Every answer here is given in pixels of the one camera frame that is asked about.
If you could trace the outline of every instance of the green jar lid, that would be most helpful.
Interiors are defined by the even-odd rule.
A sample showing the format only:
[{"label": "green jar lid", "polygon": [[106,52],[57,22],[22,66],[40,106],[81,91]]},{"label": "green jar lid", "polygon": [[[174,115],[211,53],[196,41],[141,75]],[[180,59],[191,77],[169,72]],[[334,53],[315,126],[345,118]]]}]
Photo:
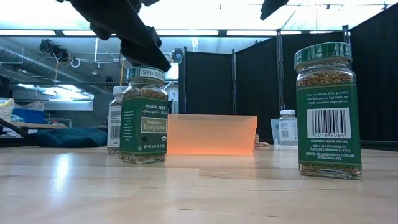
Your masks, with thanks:
[{"label": "green jar lid", "polygon": [[151,67],[132,67],[127,70],[127,79],[138,77],[151,78],[164,82],[164,72]]},{"label": "green jar lid", "polygon": [[312,60],[333,57],[351,61],[351,46],[343,42],[328,42],[306,47],[294,55],[294,68]]}]

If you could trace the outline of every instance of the orange translucent block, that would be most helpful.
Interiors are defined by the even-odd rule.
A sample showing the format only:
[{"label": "orange translucent block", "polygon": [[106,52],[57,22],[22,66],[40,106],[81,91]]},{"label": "orange translucent block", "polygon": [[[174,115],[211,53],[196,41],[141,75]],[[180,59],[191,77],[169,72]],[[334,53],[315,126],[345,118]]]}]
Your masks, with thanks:
[{"label": "orange translucent block", "polygon": [[169,114],[168,154],[250,154],[256,116]]}]

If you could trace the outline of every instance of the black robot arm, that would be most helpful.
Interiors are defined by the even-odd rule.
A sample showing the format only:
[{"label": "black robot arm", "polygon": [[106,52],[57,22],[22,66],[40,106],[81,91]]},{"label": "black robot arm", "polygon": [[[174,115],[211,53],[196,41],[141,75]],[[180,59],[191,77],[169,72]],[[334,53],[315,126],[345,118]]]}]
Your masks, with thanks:
[{"label": "black robot arm", "polygon": [[101,40],[116,34],[121,53],[132,64],[148,65],[163,71],[170,64],[160,51],[162,41],[153,27],[145,26],[138,16],[141,4],[150,6],[159,0],[68,0],[88,21]]}]

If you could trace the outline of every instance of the barcode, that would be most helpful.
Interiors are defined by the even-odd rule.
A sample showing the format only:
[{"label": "barcode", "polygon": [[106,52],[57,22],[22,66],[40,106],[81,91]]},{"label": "barcode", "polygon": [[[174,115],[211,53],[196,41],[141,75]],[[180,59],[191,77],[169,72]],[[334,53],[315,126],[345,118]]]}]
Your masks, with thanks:
[{"label": "barcode", "polygon": [[351,138],[349,108],[307,110],[308,138]]},{"label": "barcode", "polygon": [[288,138],[289,137],[289,131],[288,130],[283,130],[280,132],[282,134],[282,138]]},{"label": "barcode", "polygon": [[120,126],[119,125],[114,125],[111,126],[111,139],[116,140],[120,138]]}]

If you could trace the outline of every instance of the green label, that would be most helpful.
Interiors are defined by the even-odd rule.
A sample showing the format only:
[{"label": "green label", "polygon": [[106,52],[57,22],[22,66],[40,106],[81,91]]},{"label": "green label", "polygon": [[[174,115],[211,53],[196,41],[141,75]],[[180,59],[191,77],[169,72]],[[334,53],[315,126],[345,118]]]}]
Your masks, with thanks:
[{"label": "green label", "polygon": [[120,151],[131,154],[165,154],[167,101],[143,96],[123,99]]},{"label": "green label", "polygon": [[361,167],[354,83],[298,87],[297,122],[300,163]]}]

